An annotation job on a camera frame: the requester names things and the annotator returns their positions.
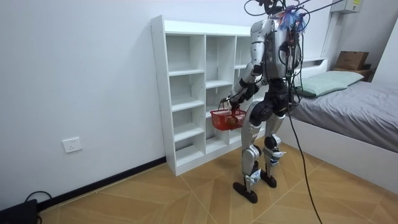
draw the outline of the plastic basket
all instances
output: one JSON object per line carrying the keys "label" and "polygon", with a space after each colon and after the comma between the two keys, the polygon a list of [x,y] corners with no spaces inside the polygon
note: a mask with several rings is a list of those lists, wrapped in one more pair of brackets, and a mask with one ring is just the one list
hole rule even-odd
{"label": "plastic basket", "polygon": [[213,126],[220,130],[234,130],[236,128],[242,128],[244,117],[246,116],[246,111],[243,110],[214,110],[210,111],[211,122]]}

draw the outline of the pillow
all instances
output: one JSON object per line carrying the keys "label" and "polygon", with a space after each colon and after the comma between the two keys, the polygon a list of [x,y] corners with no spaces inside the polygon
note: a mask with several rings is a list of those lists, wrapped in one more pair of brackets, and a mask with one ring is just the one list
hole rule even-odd
{"label": "pillow", "polygon": [[297,87],[297,94],[308,98],[314,98],[345,89],[347,89],[347,86],[341,82],[316,75],[314,77],[303,78],[302,88],[301,86]]}
{"label": "pillow", "polygon": [[363,76],[355,72],[338,72],[330,71],[324,72],[309,78],[303,78],[303,85],[300,86],[300,81],[295,82],[297,87],[297,94],[308,98],[323,96],[325,94],[345,90],[349,85],[352,85]]}
{"label": "pillow", "polygon": [[338,81],[346,86],[352,85],[358,81],[360,81],[363,76],[356,72],[339,72],[339,71],[330,71],[318,74],[317,76],[322,76],[328,80]]}

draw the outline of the wall outlet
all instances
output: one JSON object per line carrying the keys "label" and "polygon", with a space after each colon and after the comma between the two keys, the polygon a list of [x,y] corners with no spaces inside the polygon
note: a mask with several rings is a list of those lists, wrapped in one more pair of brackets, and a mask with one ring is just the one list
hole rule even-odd
{"label": "wall outlet", "polygon": [[63,140],[62,141],[63,148],[65,148],[65,152],[74,152],[80,149],[83,149],[81,146],[80,138],[73,138],[73,139],[68,139],[68,140]]}

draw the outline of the humanoid robot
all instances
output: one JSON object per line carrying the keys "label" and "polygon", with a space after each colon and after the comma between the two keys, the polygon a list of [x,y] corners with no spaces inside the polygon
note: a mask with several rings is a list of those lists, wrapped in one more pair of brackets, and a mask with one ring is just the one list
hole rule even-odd
{"label": "humanoid robot", "polygon": [[[266,10],[269,17],[251,27],[251,61],[242,72],[239,83],[224,100],[230,103],[233,110],[250,99],[261,86],[269,85],[264,99],[261,102],[253,102],[247,110],[241,136],[244,184],[233,184],[234,189],[252,203],[257,202],[257,195],[252,187],[260,179],[272,188],[277,187],[273,177],[274,167],[285,152],[279,151],[281,140],[276,132],[287,110],[294,104],[287,82],[302,61],[299,32],[279,29],[280,14],[284,8],[276,6],[276,1],[266,2],[268,3],[264,4],[268,4],[265,7],[269,8]],[[254,140],[260,131],[261,123],[265,121],[265,147],[261,150],[254,145]],[[261,154],[265,157],[265,170],[259,167],[258,159]]]}

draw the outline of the robot leg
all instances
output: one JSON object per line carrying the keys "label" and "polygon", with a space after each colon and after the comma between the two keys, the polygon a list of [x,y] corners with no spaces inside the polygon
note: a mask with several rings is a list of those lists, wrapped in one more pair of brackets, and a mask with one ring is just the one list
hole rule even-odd
{"label": "robot leg", "polygon": [[261,120],[257,121],[257,111],[270,110],[264,107],[264,102],[253,102],[247,112],[242,126],[242,174],[244,185],[235,182],[233,188],[250,202],[257,203],[257,195],[252,190],[252,186],[261,178],[261,168],[258,159],[261,156],[261,150],[254,145],[257,135],[261,129]]}
{"label": "robot leg", "polygon": [[286,153],[279,151],[281,140],[276,136],[276,132],[282,125],[285,115],[278,116],[272,114],[271,118],[267,120],[266,124],[266,138],[264,140],[264,158],[266,161],[266,171],[261,171],[261,179],[265,181],[270,187],[276,188],[277,182],[274,175],[274,167],[279,163],[279,159]]}

